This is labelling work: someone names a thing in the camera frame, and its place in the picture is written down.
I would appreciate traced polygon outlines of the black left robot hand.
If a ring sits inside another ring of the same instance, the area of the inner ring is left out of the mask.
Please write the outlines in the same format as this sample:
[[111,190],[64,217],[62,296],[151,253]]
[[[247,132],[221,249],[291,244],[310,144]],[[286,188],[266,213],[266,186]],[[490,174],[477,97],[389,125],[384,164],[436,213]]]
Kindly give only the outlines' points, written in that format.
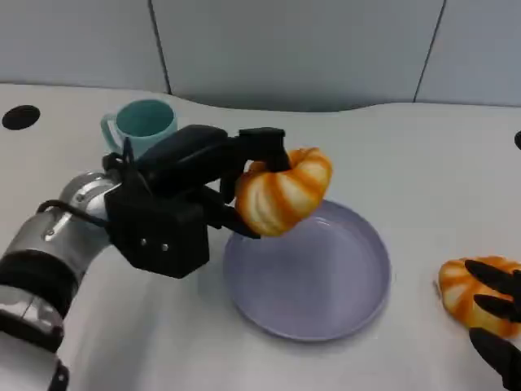
[[230,203],[248,161],[261,162],[271,172],[289,170],[284,137],[278,128],[245,129],[230,136],[214,126],[188,125],[144,152],[137,170],[154,195],[200,206],[207,225],[259,239]]

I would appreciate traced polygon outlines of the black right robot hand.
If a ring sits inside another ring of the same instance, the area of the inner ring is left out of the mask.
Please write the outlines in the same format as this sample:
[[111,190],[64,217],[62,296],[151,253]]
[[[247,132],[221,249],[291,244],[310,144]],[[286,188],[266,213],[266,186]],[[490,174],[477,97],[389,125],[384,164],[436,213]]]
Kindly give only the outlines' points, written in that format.
[[[481,261],[466,260],[471,275],[492,290],[512,297],[511,301],[484,294],[474,295],[474,303],[482,310],[511,323],[520,322],[520,272],[499,270]],[[502,379],[506,390],[520,389],[520,350],[512,343],[482,327],[469,329],[469,338],[479,356]]]

